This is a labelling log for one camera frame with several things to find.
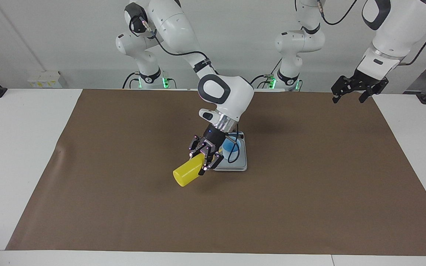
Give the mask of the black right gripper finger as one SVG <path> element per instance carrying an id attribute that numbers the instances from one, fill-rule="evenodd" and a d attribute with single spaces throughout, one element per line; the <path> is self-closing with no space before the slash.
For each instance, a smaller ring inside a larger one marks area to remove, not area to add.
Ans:
<path id="1" fill-rule="evenodd" d="M 189 145 L 189 158 L 193 159 L 197 155 L 203 156 L 204 159 L 207 158 L 207 152 L 204 149 L 207 146 L 207 139 L 205 137 L 200 137 L 198 135 L 194 135 L 193 139 Z"/>
<path id="2" fill-rule="evenodd" d="M 200 153 L 203 155 L 203 165 L 200 167 L 199 175 L 204 175 L 206 171 L 215 169 L 224 159 L 222 153 L 215 148 L 203 148 Z"/>

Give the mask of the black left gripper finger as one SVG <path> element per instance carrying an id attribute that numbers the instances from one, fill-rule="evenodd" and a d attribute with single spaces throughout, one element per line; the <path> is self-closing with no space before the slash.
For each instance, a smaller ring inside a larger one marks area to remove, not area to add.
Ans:
<path id="1" fill-rule="evenodd" d="M 331 87 L 334 98 L 332 99 L 334 104 L 337 104 L 340 98 L 348 93 L 354 92 L 357 86 L 357 79 L 345 76 L 340 76 Z"/>
<path id="2" fill-rule="evenodd" d="M 380 94 L 384 88 L 388 85 L 389 81 L 380 81 L 379 83 L 373 86 L 366 86 L 365 91 L 360 95 L 360 103 L 364 103 L 372 95 Z"/>

